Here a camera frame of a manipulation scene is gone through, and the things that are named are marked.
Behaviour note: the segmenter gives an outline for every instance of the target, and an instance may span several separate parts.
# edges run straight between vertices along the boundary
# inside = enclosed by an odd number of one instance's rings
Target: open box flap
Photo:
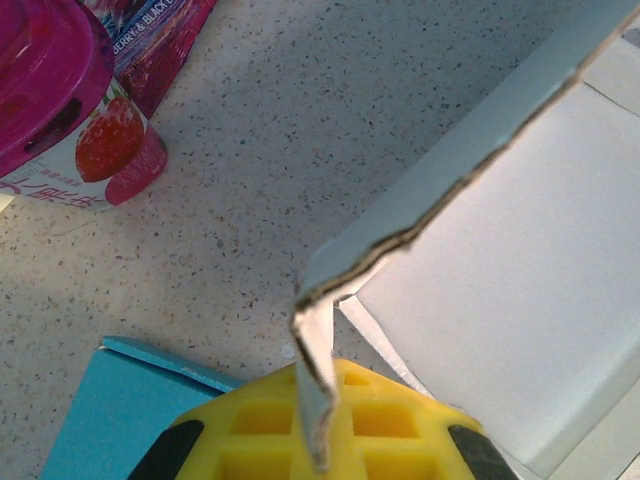
[[[357,291],[381,261],[408,248],[524,127],[579,81],[636,9],[635,0],[592,2],[311,259],[297,294],[292,332],[302,358],[298,385],[306,440],[320,470],[329,466],[326,433],[339,399],[332,341],[318,332],[332,323],[334,302]]]

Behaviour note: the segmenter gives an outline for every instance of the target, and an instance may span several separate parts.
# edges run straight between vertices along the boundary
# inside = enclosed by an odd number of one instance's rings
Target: strawberry image
[[[120,205],[144,190],[167,164],[167,147],[155,129],[147,126],[142,148],[135,158],[109,179],[104,195],[111,205]]]
[[[124,96],[116,96],[80,134],[76,168],[86,183],[105,180],[122,170],[138,153],[144,137],[140,114]]]

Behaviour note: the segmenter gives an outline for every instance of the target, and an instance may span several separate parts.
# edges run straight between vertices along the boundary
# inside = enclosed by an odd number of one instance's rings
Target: granite countertop
[[[152,119],[170,163],[148,190],[0,213],[0,476],[37,478],[105,334],[243,379],[290,363],[313,251],[580,3],[220,0]]]

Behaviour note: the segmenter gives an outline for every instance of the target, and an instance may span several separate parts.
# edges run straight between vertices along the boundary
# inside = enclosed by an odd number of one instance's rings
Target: teal box
[[[40,480],[125,480],[178,416],[240,385],[136,340],[105,337]]]

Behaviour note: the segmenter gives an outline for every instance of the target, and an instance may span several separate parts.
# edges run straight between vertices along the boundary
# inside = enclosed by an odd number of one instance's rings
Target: snack package
[[[109,32],[115,77],[149,118],[217,0],[83,0]]]

